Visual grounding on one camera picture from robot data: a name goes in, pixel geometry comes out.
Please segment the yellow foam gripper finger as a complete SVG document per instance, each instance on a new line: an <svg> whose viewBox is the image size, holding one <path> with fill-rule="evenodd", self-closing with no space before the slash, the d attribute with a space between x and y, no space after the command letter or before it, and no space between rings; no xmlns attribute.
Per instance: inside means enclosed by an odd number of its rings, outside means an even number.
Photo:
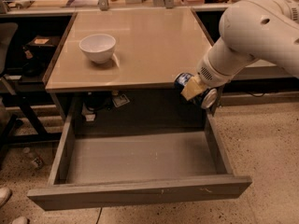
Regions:
<svg viewBox="0 0 299 224"><path fill-rule="evenodd" d="M191 77L185 87L183 88L181 95L190 101L195 96L203 93L207 89L207 84L198 76Z"/></svg>

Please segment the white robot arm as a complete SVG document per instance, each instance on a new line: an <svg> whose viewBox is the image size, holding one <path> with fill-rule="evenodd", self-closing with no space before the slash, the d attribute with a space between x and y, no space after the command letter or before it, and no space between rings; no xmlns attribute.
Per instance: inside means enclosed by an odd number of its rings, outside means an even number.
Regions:
<svg viewBox="0 0 299 224"><path fill-rule="evenodd" d="M226 8L220 38L197 64L181 95L186 100L228 83L264 60L299 77L299 4L293 0L242 0Z"/></svg>

